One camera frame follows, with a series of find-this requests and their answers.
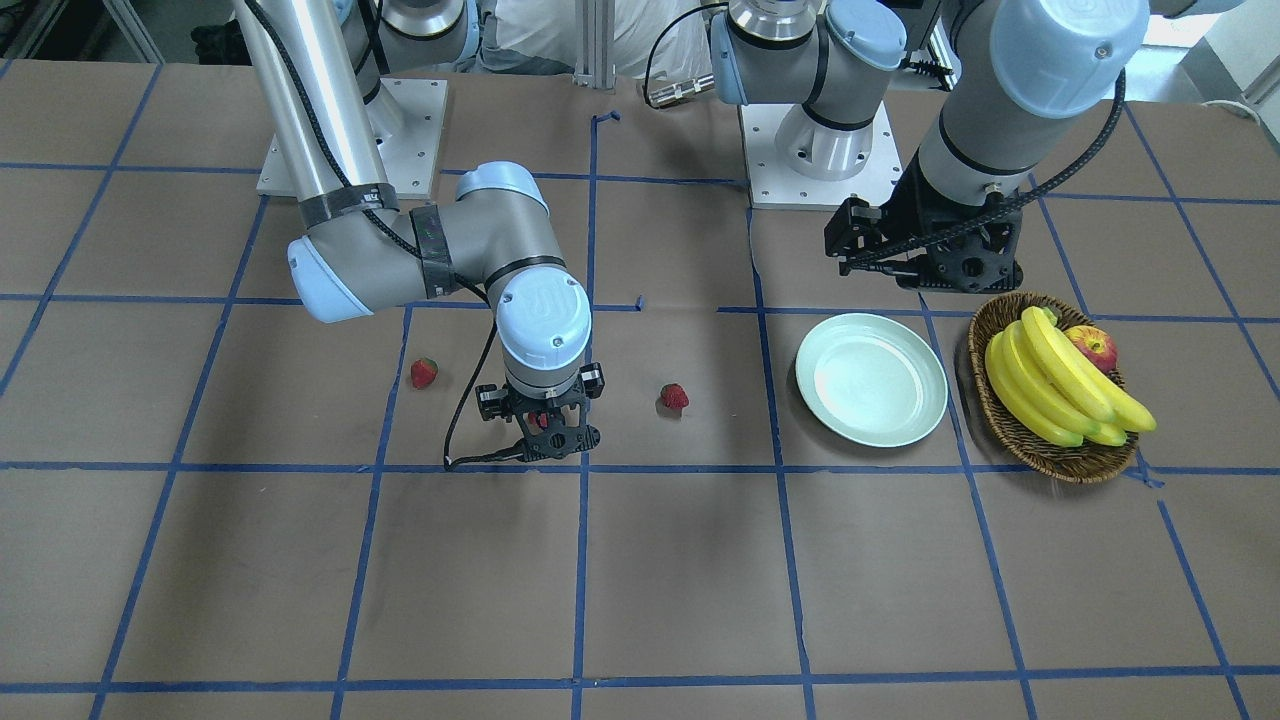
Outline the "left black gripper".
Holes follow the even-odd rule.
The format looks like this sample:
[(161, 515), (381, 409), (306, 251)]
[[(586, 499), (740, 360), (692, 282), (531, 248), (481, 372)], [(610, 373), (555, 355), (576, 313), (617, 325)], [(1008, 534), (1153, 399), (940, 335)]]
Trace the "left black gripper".
[[(980, 193), (977, 206), (955, 202), (925, 179), (916, 158), (881, 209), (858, 196), (846, 197), (824, 228), (824, 252), (838, 259), (838, 273), (865, 270), (883, 240), (901, 243), (943, 234), (955, 225), (984, 215), (1006, 197)], [(1021, 233), (1021, 210), (970, 228), (951, 240), (925, 246), (925, 252), (899, 264), (904, 288), (957, 293), (1005, 293), (1018, 290), (1023, 270), (1015, 259)]]

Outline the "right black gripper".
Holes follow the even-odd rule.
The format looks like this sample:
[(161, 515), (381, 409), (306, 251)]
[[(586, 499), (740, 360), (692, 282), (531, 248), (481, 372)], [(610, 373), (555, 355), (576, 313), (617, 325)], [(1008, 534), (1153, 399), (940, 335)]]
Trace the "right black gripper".
[(588, 421), (590, 402), (599, 398), (605, 378), (599, 363), (579, 369), (579, 377), (562, 395), (553, 398), (534, 398), (520, 393), (509, 383), (475, 389), (477, 409), (483, 420), (516, 420), (522, 438), (507, 448), (476, 456), (477, 462), (538, 462), (563, 459), (571, 454), (594, 450), (602, 439), (600, 432)]

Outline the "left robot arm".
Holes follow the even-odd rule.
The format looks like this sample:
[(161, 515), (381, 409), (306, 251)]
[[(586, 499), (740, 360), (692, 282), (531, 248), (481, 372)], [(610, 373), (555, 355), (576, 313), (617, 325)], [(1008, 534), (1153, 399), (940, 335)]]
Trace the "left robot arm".
[[(1021, 210), (1106, 145), (1149, 14), (1147, 1), (940, 3), (957, 83), (890, 197), (850, 193), (828, 220), (840, 273), (919, 291), (1019, 288)], [(908, 54), (902, 18), (879, 1), (731, 1), (710, 20), (719, 99), (788, 105), (782, 150), (808, 176), (833, 141), (872, 131)]]

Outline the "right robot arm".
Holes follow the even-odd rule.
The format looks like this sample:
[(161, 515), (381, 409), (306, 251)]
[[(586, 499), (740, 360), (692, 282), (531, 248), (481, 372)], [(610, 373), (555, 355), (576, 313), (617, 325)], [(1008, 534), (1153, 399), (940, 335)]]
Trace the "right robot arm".
[(343, 26), (334, 1), (237, 1), (306, 232), (285, 251), (307, 311), (344, 322), (460, 290), (490, 309), (502, 386), (467, 384), (486, 421), (516, 421), (521, 438), (481, 462), (536, 462), (599, 443), (588, 423), (602, 368), (588, 363), (593, 309), (570, 273), (531, 173), (512, 161), (467, 172), (452, 202), (404, 211), (389, 163), (416, 158), (413, 123), (376, 68), (358, 55), (381, 42), (378, 19), (412, 38), (430, 3), (376, 1), (366, 36)]

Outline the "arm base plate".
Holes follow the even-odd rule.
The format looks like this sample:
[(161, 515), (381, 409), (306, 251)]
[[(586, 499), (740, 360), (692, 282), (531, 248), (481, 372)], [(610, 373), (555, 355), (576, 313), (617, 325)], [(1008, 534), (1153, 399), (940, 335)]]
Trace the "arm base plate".
[[(330, 138), (338, 161), (353, 155), (344, 169), (351, 183), (387, 183), (401, 200), (433, 196), (448, 83), (443, 79), (381, 79), (376, 97), (364, 108), (367, 133), (355, 140)], [(257, 192), (266, 196), (305, 197), (340, 186), (317, 146), (307, 118), (288, 111), (288, 122), (271, 137)]]
[(884, 105), (854, 131), (818, 124), (800, 105), (746, 105), (740, 117), (755, 209), (835, 210), (851, 196), (879, 206), (902, 174)]

